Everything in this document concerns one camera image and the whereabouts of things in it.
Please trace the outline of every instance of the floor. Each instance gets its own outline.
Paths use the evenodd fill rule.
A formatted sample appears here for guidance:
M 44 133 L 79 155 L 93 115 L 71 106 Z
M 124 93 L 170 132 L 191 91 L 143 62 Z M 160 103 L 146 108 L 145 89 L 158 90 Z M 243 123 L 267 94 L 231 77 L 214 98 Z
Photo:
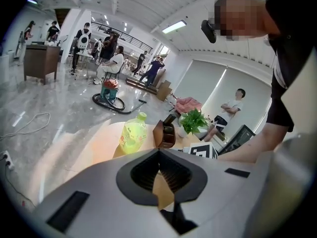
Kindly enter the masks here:
M 47 75 L 47 84 L 43 85 L 39 79 L 32 77 L 24 81 L 23 67 L 13 65 L 9 72 L 10 81 L 0 85 L 0 135 L 17 131 L 36 114 L 51 114 L 49 124 L 40 131 L 0 141 L 0 151 L 7 150 L 15 165 L 14 171 L 7 172 L 7 178 L 35 205 L 80 171 L 73 169 L 79 161 L 79 153 L 104 122 L 127 121 L 140 111 L 147 114 L 147 124 L 157 124 L 170 114 L 171 107 L 167 102 L 128 86 L 122 80 L 119 81 L 119 97 L 125 102 L 126 110 L 137 105 L 138 99 L 146 100 L 147 104 L 129 115 L 100 107 L 91 98 L 101 89 L 93 84 L 94 72 L 89 71 L 87 80 L 84 70 L 79 79 L 74 80 L 69 70 L 67 64 L 60 64 L 57 80 L 54 81 L 52 73 Z M 48 118 L 48 115 L 37 117 L 21 132 L 41 128 Z M 34 208 L 30 202 L 25 203 L 30 210 Z

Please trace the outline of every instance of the bottle cap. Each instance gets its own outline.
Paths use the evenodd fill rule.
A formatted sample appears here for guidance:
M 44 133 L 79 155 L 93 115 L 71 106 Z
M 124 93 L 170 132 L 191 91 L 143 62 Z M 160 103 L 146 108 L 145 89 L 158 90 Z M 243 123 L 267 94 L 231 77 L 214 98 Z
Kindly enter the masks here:
M 138 116 L 137 116 L 137 119 L 139 120 L 142 120 L 142 121 L 145 121 L 147 118 L 147 114 L 144 113 L 144 112 L 139 112 Z

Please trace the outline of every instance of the white flower pot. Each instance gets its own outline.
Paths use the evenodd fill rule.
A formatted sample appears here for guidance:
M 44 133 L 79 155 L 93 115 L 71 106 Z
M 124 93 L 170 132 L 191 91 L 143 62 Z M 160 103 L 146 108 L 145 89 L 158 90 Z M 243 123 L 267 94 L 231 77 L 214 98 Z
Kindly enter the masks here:
M 185 129 L 184 129 L 184 127 L 183 126 L 181 126 L 180 128 L 179 128 L 179 130 L 178 130 L 178 135 L 180 136 L 180 137 L 187 137 L 187 132 L 185 131 Z

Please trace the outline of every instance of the yellow-green bottle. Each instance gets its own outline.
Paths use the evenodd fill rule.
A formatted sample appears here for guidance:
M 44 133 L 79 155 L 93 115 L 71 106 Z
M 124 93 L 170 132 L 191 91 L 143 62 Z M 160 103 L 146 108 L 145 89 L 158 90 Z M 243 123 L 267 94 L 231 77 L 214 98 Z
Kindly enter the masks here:
M 124 124 L 120 137 L 120 146 L 125 154 L 137 152 L 147 137 L 146 113 L 140 112 L 134 119 Z

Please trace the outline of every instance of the power outlet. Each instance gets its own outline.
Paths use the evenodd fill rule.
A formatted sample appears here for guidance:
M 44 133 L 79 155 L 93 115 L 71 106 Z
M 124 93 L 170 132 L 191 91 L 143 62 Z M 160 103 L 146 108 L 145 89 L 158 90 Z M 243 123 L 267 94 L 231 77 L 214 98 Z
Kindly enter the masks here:
M 2 159 L 4 157 L 4 155 L 7 155 L 7 158 L 6 158 L 5 161 L 6 162 L 8 162 L 8 161 L 10 162 L 10 165 L 8 166 L 8 168 L 10 170 L 14 170 L 14 164 L 12 162 L 12 159 L 11 159 L 10 155 L 9 155 L 9 152 L 8 151 L 3 152 L 3 154 L 0 155 L 0 159 Z

